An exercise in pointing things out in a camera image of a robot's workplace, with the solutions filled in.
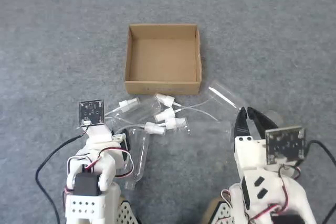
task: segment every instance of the transparent tube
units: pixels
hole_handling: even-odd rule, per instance
[[[133,173],[126,178],[125,189],[134,190],[136,183],[142,178],[147,151],[149,145],[149,135],[144,130],[134,129],[130,131],[131,155],[134,161]]]
[[[208,87],[208,94],[227,110],[238,112],[247,102],[218,81],[213,81]]]
[[[228,87],[214,80],[208,87],[207,94],[210,100],[216,101],[217,111],[206,110],[217,119],[235,122],[236,116],[242,107],[248,107],[248,103],[239,95],[232,92]]]
[[[141,100],[138,105],[131,107],[127,111],[117,109],[109,116],[116,121],[122,121],[127,124],[145,123],[148,118],[161,111],[161,104],[155,96]]]

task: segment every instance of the clear plastic bottle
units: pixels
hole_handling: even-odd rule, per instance
[[[214,80],[208,87],[208,95],[219,102],[226,111],[237,114],[241,107],[246,106],[247,102],[232,92],[229,88]]]
[[[131,155],[134,162],[133,173],[126,178],[125,189],[134,190],[136,183],[142,178],[150,135],[142,129],[133,129],[130,131]]]
[[[153,117],[161,111],[161,104],[155,96],[141,100],[139,104],[130,107],[128,110],[123,108],[113,111],[110,116],[113,117],[114,124],[118,121],[127,124],[145,123],[147,119]]]

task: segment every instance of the open cardboard box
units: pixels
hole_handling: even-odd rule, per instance
[[[197,94],[202,80],[196,24],[131,24],[125,87],[131,94]]]

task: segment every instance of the white plastic part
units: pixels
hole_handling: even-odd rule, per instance
[[[86,133],[89,136],[89,142],[110,142],[112,141],[112,134],[106,125],[97,125],[89,127]]]
[[[259,186],[256,186],[255,182],[259,177],[264,180]],[[306,192],[294,179],[286,176],[280,178],[277,173],[262,168],[244,171],[244,178],[250,205],[247,213],[251,218],[266,209],[269,204],[283,206],[286,201],[282,188],[284,185],[288,195],[288,204],[285,212],[299,214],[305,224],[316,224]],[[260,197],[259,193],[262,189],[265,189],[266,193],[263,197]],[[270,213],[265,213],[256,219],[256,224],[259,223],[272,223]]]
[[[91,220],[92,224],[116,223],[120,188],[112,183],[109,190],[99,196],[67,195],[65,215],[68,224]]]
[[[164,95],[164,94],[156,94],[156,98],[158,99],[159,102],[161,102],[163,105],[167,107],[173,106],[174,97],[171,97],[170,95]]]
[[[166,128],[162,126],[158,126],[155,123],[146,122],[145,131],[148,134],[157,134],[163,136],[166,133]]]
[[[253,170],[264,168],[269,171],[277,172],[280,168],[279,164],[267,165],[266,159],[266,140],[254,140],[252,136],[238,136],[235,138],[234,157],[238,169],[239,177],[242,178],[245,170]],[[286,162],[284,164],[295,165],[296,161]],[[281,174],[291,177],[294,169],[282,169]]]
[[[234,218],[235,223],[248,224],[248,219],[245,215],[243,192],[241,190],[239,183],[233,184],[229,188],[232,205],[231,216]]]
[[[117,224],[138,224],[128,201],[123,201],[119,207]]]
[[[165,109],[164,111],[156,114],[154,117],[155,117],[156,122],[161,122],[161,121],[166,120],[168,118],[174,118],[175,117],[175,112],[174,112],[173,108],[168,108],[168,109]]]
[[[118,147],[120,148],[120,143],[125,140],[125,134],[118,134],[112,136],[109,129],[105,125],[97,125],[88,128],[87,133],[89,138],[86,141],[86,145],[83,149],[80,149],[76,156],[85,155],[92,161],[98,158],[100,150],[107,147]],[[69,163],[67,163],[67,170],[69,174],[67,176],[67,188],[73,189],[75,176],[82,172],[82,166],[87,166],[87,158],[72,158]],[[121,169],[124,167],[123,155],[120,150],[108,150],[102,153],[100,160],[95,164],[94,171],[101,173],[99,179],[99,188],[101,191],[106,191],[111,184],[116,169]]]
[[[177,128],[183,128],[187,125],[186,118],[168,118],[165,121],[167,130],[176,130]]]
[[[134,161],[133,173],[126,178],[125,189],[134,190],[136,183],[142,178],[150,136],[142,129],[134,129],[129,133],[131,142],[131,155]]]
[[[122,112],[126,112],[138,104],[140,104],[139,99],[133,98],[130,100],[124,100],[124,101],[119,102],[119,108],[121,109]]]
[[[210,224],[234,224],[234,218],[231,216],[231,209],[228,203],[220,202],[217,211],[214,213]]]

